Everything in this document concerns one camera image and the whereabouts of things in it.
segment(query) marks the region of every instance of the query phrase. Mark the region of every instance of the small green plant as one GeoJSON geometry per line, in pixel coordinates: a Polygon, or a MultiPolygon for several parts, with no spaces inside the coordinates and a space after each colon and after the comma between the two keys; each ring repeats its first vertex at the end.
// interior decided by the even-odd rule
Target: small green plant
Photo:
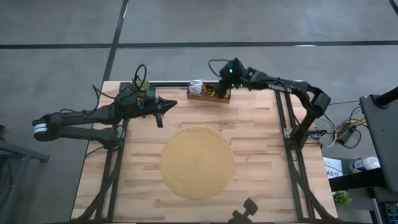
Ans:
{"type": "MultiPolygon", "coordinates": [[[[135,81],[136,84],[134,84],[134,79],[131,79],[131,83],[129,84],[129,89],[132,91],[137,91],[137,87],[141,86],[141,81],[137,80],[135,81]]],[[[142,84],[142,87],[139,91],[146,91],[147,89],[149,89],[150,87],[150,83],[148,81],[145,81],[144,84],[142,84]]]]}
{"type": "Polygon", "coordinates": [[[351,197],[345,191],[336,192],[333,195],[333,200],[335,201],[335,204],[337,205],[337,207],[340,207],[340,208],[346,208],[349,205],[351,205],[351,197]]]}

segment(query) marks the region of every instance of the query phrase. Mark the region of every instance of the small wooden tray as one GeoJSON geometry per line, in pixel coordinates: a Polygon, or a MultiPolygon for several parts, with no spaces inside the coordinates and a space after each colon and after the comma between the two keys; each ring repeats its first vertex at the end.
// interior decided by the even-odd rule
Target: small wooden tray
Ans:
{"type": "Polygon", "coordinates": [[[189,93],[189,87],[187,90],[187,98],[191,100],[202,100],[202,101],[210,101],[216,103],[229,103],[231,100],[231,90],[227,90],[227,98],[218,98],[217,96],[205,96],[205,95],[193,95],[189,93]]]}

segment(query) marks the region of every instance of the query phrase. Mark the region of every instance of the potted plant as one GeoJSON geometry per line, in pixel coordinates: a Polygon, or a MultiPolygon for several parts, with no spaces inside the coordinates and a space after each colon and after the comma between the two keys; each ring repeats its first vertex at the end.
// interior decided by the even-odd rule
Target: potted plant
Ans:
{"type": "Polygon", "coordinates": [[[150,83],[148,81],[144,81],[141,89],[137,90],[137,87],[140,87],[140,86],[141,86],[141,80],[134,81],[134,79],[132,78],[131,83],[129,83],[129,85],[128,85],[128,88],[132,91],[136,91],[137,96],[143,97],[145,95],[145,91],[149,89],[150,83]]]}
{"type": "Polygon", "coordinates": [[[333,200],[337,207],[346,208],[351,205],[351,197],[345,191],[335,192],[333,194],[333,200]]]}

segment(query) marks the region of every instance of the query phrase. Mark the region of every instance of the metal stand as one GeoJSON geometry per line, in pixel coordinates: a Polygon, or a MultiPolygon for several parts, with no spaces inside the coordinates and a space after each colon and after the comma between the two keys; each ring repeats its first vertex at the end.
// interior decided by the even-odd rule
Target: metal stand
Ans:
{"type": "Polygon", "coordinates": [[[110,172],[110,170],[111,170],[111,161],[114,151],[108,150],[108,153],[106,154],[103,178],[101,181],[101,188],[97,196],[94,198],[92,203],[87,207],[87,209],[83,212],[83,214],[81,214],[78,218],[72,219],[69,222],[65,223],[112,223],[113,222],[113,213],[116,202],[116,195],[118,192],[119,176],[122,166],[124,143],[126,141],[126,130],[128,122],[129,122],[128,119],[123,120],[122,129],[124,136],[121,136],[122,138],[121,145],[119,148],[116,149],[117,153],[116,162],[112,169],[112,172],[110,172]],[[103,218],[102,214],[104,207],[104,198],[110,188],[111,188],[111,197],[109,200],[108,212],[106,214],[106,217],[103,218]],[[94,219],[91,219],[94,212],[95,212],[95,217],[94,219]]]}
{"type": "Polygon", "coordinates": [[[14,183],[11,186],[6,201],[2,208],[0,208],[0,224],[9,223],[9,219],[12,214],[12,209],[14,208],[15,202],[17,200],[18,191],[21,188],[22,181],[24,180],[25,173],[29,166],[31,159],[38,159],[40,162],[48,162],[49,155],[41,154],[39,152],[34,152],[23,147],[15,146],[9,144],[5,140],[0,139],[0,151],[2,151],[2,156],[14,156],[22,159],[22,165],[14,178],[14,183]]]}
{"type": "MultiPolygon", "coordinates": [[[[282,106],[282,100],[280,98],[280,93],[278,91],[275,91],[275,95],[276,95],[276,102],[277,102],[278,111],[279,111],[280,127],[281,127],[281,131],[283,133],[284,129],[286,128],[286,119],[284,116],[284,109],[282,106]]],[[[289,112],[290,123],[291,123],[292,127],[294,127],[296,124],[295,124],[295,118],[294,118],[294,114],[293,114],[292,102],[290,100],[290,96],[288,93],[285,94],[285,97],[286,97],[287,110],[289,112]]],[[[287,138],[284,135],[282,135],[282,137],[285,142],[286,159],[287,159],[287,165],[289,167],[289,174],[290,174],[290,180],[292,183],[293,198],[294,198],[298,221],[299,222],[314,222],[314,221],[316,221],[317,219],[315,218],[315,212],[313,210],[313,209],[315,209],[318,212],[319,216],[321,216],[321,218],[323,220],[328,220],[328,222],[336,222],[336,218],[331,216],[326,211],[326,209],[317,200],[317,198],[311,192],[310,187],[308,186],[307,173],[305,171],[304,159],[303,159],[301,150],[297,150],[297,161],[298,161],[298,165],[300,167],[300,172],[298,172],[294,166],[294,161],[293,161],[293,156],[292,156],[292,148],[288,147],[288,145],[286,144],[287,138]],[[309,218],[303,217],[303,209],[301,206],[299,188],[297,185],[299,185],[300,188],[304,192],[309,218]]]]}

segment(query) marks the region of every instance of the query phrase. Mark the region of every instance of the white label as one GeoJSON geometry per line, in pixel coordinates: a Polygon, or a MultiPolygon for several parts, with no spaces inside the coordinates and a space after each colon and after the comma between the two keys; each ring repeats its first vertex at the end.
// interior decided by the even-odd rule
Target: white label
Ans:
{"type": "Polygon", "coordinates": [[[46,128],[46,127],[47,127],[46,123],[41,123],[41,124],[36,124],[35,125],[35,129],[37,129],[37,128],[46,128]]]}
{"type": "Polygon", "coordinates": [[[326,173],[328,174],[328,179],[341,177],[343,175],[340,160],[324,157],[323,163],[325,165],[326,173]]]}
{"type": "Polygon", "coordinates": [[[36,134],[37,132],[46,132],[47,128],[35,128],[35,131],[33,132],[34,134],[36,134]]]}
{"type": "MultiPolygon", "coordinates": [[[[285,88],[282,87],[282,86],[277,86],[277,85],[268,84],[268,87],[269,87],[271,90],[285,91],[285,88]]],[[[292,92],[292,89],[291,89],[291,88],[286,88],[286,92],[291,93],[291,92],[292,92]]]]}

